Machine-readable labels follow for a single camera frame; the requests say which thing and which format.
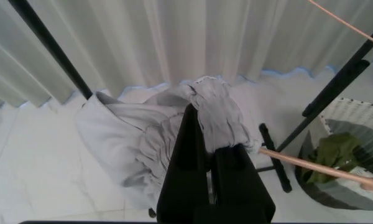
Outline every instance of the laundry basket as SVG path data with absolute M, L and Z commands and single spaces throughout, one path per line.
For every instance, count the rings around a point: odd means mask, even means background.
M 319 145 L 321 138 L 331 134 L 350 133 L 362 145 L 353 154 L 359 166 L 352 173 L 373 177 L 373 104 L 348 98 L 335 99 L 309 125 L 299 153 L 300 159 L 308 159 Z M 302 189 L 317 202 L 332 208 L 373 210 L 373 192 L 360 188 L 357 182 L 335 179 L 327 183 L 305 183 L 302 170 L 296 167 L 295 175 Z

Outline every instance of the curtain fold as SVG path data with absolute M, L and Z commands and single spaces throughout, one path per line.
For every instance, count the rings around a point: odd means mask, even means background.
M 306 0 L 28 0 L 92 90 L 177 85 L 202 75 L 338 70 L 364 37 Z M 367 34 L 373 0 L 317 0 Z M 64 102 L 74 85 L 0 1 L 0 103 Z M 373 61 L 373 50 L 366 56 Z

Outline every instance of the clothing rack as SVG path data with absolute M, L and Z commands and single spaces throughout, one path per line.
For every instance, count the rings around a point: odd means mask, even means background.
M 61 47 L 52 37 L 46 26 L 40 20 L 36 12 L 32 9 L 27 0 L 9 0 L 13 8 L 32 29 L 34 34 L 39 38 L 41 43 L 51 53 L 53 58 L 63 68 L 70 80 L 80 90 L 82 95 L 88 100 L 92 96 L 92 91 L 82 79 L 76 68 L 70 62 L 69 58 L 63 52 Z M 348 60 L 342 69 L 334 78 L 323 88 L 319 95 L 305 108 L 302 116 L 305 119 L 296 127 L 296 129 L 275 149 L 271 140 L 269 130 L 265 124 L 259 126 L 259 130 L 267 149 L 281 152 L 284 150 L 343 90 L 347 88 L 369 65 L 370 63 L 363 60 L 364 56 L 373 48 L 373 41 L 367 40 L 359 50 Z M 265 172 L 275 169 L 282 188 L 289 193 L 292 190 L 290 181 L 284 171 L 282 163 L 278 159 L 271 158 L 273 165 L 258 169 L 258 172 Z

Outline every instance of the gray cloth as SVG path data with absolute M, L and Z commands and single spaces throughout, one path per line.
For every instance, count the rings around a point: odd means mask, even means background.
M 250 137 L 228 84 L 212 77 L 165 90 L 142 104 L 126 104 L 103 93 L 93 95 L 76 115 L 79 134 L 101 167 L 136 208 L 156 208 L 183 112 L 198 110 L 206 150 L 242 143 Z

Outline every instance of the white tile floor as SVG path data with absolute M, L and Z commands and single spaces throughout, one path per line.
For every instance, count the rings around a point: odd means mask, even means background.
M 263 76 L 259 83 L 242 78 L 232 96 L 244 113 L 252 135 L 260 137 L 265 122 L 276 144 L 302 120 L 300 113 L 333 76 L 329 70 L 315 79 L 303 71 L 289 78 Z M 132 89 L 125 102 L 143 102 L 159 89 Z M 373 102 L 373 65 L 344 93 Z M 155 221 L 147 211 L 133 210 L 79 140 L 73 118 L 85 102 L 75 94 L 66 105 L 49 101 L 35 108 L 0 108 L 0 223 L 24 220 Z M 286 149 L 295 155 L 301 138 Z M 269 158 L 255 156 L 257 167 Z M 261 173 L 276 206 L 273 222 L 373 222 L 373 212 L 324 207 L 299 188 L 293 167 L 285 166 L 293 191 L 282 191 L 276 173 Z

